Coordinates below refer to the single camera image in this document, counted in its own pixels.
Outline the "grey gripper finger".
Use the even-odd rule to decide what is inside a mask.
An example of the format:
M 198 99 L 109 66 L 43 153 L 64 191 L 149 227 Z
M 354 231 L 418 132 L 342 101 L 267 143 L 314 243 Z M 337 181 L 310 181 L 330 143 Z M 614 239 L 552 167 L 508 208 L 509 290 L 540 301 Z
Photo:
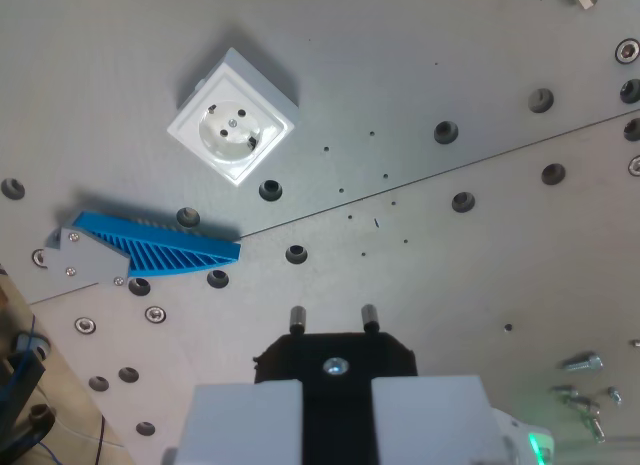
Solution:
M 198 385 L 164 464 L 301 464 L 299 381 Z
M 381 464 L 509 464 L 477 376 L 388 377 L 372 381 Z

